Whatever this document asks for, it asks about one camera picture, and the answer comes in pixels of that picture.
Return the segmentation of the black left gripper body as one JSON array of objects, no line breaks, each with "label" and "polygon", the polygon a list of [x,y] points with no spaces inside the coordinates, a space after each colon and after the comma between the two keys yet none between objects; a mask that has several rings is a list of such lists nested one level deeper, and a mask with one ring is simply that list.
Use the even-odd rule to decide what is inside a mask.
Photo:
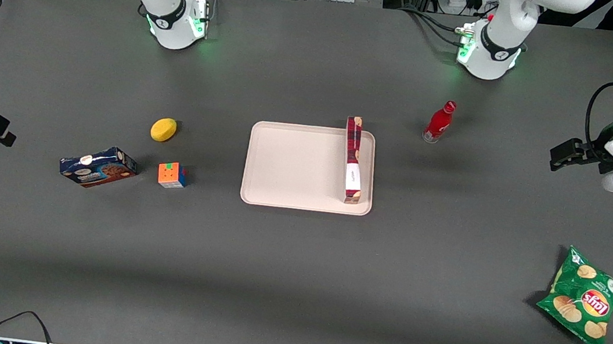
[{"label": "black left gripper body", "polygon": [[613,157],[596,142],[578,144],[578,165],[596,164],[601,174],[613,173]]}]

